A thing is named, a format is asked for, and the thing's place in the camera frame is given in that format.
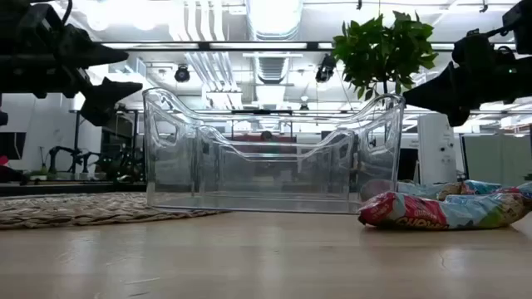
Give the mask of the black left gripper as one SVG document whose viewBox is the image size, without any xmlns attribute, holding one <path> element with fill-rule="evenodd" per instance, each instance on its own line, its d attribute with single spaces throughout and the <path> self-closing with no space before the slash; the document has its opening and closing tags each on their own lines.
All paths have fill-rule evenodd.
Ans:
<svg viewBox="0 0 532 299">
<path fill-rule="evenodd" d="M 85 97 L 81 116 L 94 126 L 106 125 L 115 114 L 115 104 L 143 87 L 107 77 L 99 86 L 92 85 L 81 62 L 85 66 L 112 64 L 127 60 L 129 54 L 92 41 L 85 30 L 64 25 L 52 11 L 26 12 L 24 49 L 29 59 L 24 91 L 41 99 L 52 92 L 66 96 L 81 92 Z"/>
</svg>

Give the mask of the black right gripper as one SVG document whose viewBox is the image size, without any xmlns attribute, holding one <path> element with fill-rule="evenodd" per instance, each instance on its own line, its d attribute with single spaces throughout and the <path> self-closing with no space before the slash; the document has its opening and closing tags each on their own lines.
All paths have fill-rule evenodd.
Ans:
<svg viewBox="0 0 532 299">
<path fill-rule="evenodd" d="M 495 48 L 485 33 L 467 32 L 452 59 L 457 68 L 449 62 L 439 76 L 403 92 L 406 103 L 444 114 L 457 127 L 483 103 L 532 96 L 532 55 L 517 58 L 507 46 Z"/>
</svg>

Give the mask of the white cabinet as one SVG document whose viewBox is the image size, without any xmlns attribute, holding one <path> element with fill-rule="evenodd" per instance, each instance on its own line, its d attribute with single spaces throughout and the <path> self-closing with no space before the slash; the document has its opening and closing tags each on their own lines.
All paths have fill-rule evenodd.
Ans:
<svg viewBox="0 0 532 299">
<path fill-rule="evenodd" d="M 443 114 L 417 119 L 418 159 L 421 183 L 444 184 L 456 181 L 456 142 L 453 128 Z"/>
</svg>

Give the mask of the green plant in black pot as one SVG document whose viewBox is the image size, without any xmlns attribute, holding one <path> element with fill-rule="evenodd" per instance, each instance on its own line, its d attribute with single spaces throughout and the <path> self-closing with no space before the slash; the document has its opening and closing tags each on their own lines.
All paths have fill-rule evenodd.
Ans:
<svg viewBox="0 0 532 299">
<path fill-rule="evenodd" d="M 331 56 L 343 64 L 342 79 L 366 103 L 340 131 L 343 140 L 335 152 L 352 193 L 366 187 L 396 190 L 406 108 L 401 94 L 413 87 L 413 74 L 435 65 L 437 54 L 428 41 L 432 26 L 403 12 L 394 17 L 389 27 L 382 16 L 343 23 L 333 38 Z"/>
</svg>

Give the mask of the grey partition panel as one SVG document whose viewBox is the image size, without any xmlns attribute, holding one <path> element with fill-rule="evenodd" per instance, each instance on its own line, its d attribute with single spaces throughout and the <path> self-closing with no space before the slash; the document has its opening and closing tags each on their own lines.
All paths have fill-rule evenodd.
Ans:
<svg viewBox="0 0 532 299">
<path fill-rule="evenodd" d="M 532 180 L 528 135 L 464 135 L 464 170 L 469 179 L 517 186 Z"/>
</svg>

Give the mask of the black overhead beam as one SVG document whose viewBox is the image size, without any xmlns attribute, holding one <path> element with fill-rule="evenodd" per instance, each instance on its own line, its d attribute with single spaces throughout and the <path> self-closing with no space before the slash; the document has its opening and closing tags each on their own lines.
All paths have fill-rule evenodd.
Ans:
<svg viewBox="0 0 532 299">
<path fill-rule="evenodd" d="M 124 51 L 331 51 L 331 42 L 99 42 Z"/>
</svg>

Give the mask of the black monitor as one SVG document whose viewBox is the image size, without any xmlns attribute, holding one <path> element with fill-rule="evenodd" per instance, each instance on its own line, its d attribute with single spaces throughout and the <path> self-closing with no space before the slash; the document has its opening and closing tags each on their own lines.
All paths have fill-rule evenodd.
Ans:
<svg viewBox="0 0 532 299">
<path fill-rule="evenodd" d="M 5 156 L 9 160 L 21 159 L 26 135 L 24 132 L 0 132 L 0 157 Z"/>
</svg>

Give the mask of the clear plastic bin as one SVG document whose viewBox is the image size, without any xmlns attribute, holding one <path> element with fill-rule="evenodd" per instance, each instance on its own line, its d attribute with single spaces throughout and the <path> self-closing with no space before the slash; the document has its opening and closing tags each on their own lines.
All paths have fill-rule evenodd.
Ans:
<svg viewBox="0 0 532 299">
<path fill-rule="evenodd" d="M 198 128 L 196 189 L 203 194 L 245 198 L 348 197 L 354 132 L 334 130 L 317 143 L 298 143 L 293 137 L 274 134 L 273 141 L 263 142 L 260 135 L 232 140 L 210 127 Z"/>
<path fill-rule="evenodd" d="M 344 130 L 358 111 L 317 110 L 197 111 L 172 92 L 144 92 L 145 178 L 148 203 L 161 209 L 206 209 L 288 213 L 355 213 L 369 198 L 388 191 L 366 187 L 344 200 L 265 199 L 203 194 L 196 189 L 195 146 L 198 128 L 217 130 L 229 139 L 267 130 L 298 143 L 317 143 L 334 130 Z"/>
</svg>

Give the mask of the round woven wicker basket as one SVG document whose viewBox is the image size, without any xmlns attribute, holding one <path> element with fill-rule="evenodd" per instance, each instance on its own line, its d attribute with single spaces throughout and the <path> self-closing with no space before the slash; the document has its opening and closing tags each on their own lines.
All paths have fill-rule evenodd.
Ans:
<svg viewBox="0 0 532 299">
<path fill-rule="evenodd" d="M 152 208 L 141 193 L 43 194 L 0 199 L 0 231 L 145 223 L 216 215 L 216 211 Z"/>
</svg>

